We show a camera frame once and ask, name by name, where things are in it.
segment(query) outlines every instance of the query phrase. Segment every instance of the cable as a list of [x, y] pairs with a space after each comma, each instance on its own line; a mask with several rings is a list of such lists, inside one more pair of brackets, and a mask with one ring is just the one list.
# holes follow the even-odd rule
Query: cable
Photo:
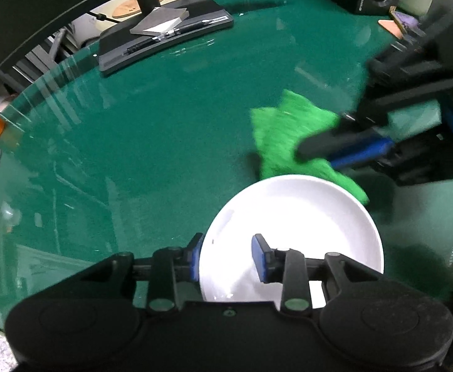
[[104, 14], [96, 14], [95, 12], [92, 12], [92, 11], [89, 11], [88, 14], [95, 17], [98, 21], [109, 21], [109, 22], [114, 22], [115, 24], [119, 24], [121, 22], [121, 21], [116, 21], [112, 18], [108, 18]]

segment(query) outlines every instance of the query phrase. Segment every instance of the green towel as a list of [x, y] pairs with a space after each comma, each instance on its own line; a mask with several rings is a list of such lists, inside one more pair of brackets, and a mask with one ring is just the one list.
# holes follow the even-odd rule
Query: green towel
[[297, 145], [304, 137], [338, 125], [339, 116], [319, 109], [304, 96], [284, 90], [277, 108], [251, 110], [254, 140], [262, 158], [261, 179], [279, 175], [310, 175], [328, 180], [347, 190], [362, 204], [368, 196], [350, 177], [334, 170], [321, 158], [299, 164], [294, 160]]

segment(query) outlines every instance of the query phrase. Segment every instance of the green table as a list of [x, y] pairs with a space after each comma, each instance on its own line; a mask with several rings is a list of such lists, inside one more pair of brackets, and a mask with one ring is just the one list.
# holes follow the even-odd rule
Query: green table
[[[0, 328], [18, 301], [112, 253], [150, 256], [205, 232], [256, 181], [249, 110], [284, 88], [335, 112], [355, 106], [363, 63], [392, 37], [329, 0], [217, 0], [232, 29], [109, 78], [85, 48], [9, 108], [0, 140]], [[402, 135], [417, 119], [398, 117]], [[453, 181], [397, 188], [356, 174], [385, 272], [445, 297], [453, 288]]]

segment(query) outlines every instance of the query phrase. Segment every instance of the green tabletop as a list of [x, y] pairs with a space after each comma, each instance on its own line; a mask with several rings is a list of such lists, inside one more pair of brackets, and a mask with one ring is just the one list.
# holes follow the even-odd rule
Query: green tabletop
[[[364, 62], [392, 41], [376, 17], [329, 0], [217, 0], [232, 29], [103, 78], [97, 45], [14, 102], [0, 139], [0, 328], [19, 300], [112, 253], [150, 256], [205, 232], [256, 181], [249, 110], [283, 89], [355, 106]], [[399, 134], [434, 121], [419, 107]], [[453, 181], [397, 188], [365, 170], [385, 272], [444, 297], [453, 287]]]

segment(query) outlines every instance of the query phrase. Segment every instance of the black pen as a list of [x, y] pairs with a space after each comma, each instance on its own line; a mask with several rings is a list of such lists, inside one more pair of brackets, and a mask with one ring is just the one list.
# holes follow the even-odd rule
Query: black pen
[[210, 20], [192, 22], [191, 24], [187, 24], [187, 25], [184, 25], [179, 28], [171, 29], [171, 31], [163, 32], [158, 36], [155, 36], [153, 38], [146, 39], [143, 42], [134, 44], [132, 47], [129, 47], [128, 49], [126, 49], [123, 52], [123, 54], [128, 55], [128, 54], [135, 53], [136, 51], [142, 50], [143, 48], [145, 48], [147, 46], [150, 46], [155, 43], [159, 43], [165, 39], [172, 38], [173, 36], [178, 36], [178, 35], [181, 35], [184, 33], [192, 32], [192, 31], [195, 31], [196, 29], [203, 28], [207, 25], [215, 24], [216, 22], [224, 21], [226, 19], [228, 19], [228, 17], [226, 15], [223, 15], [222, 17], [218, 17], [218, 18], [214, 18], [214, 19], [210, 19]]

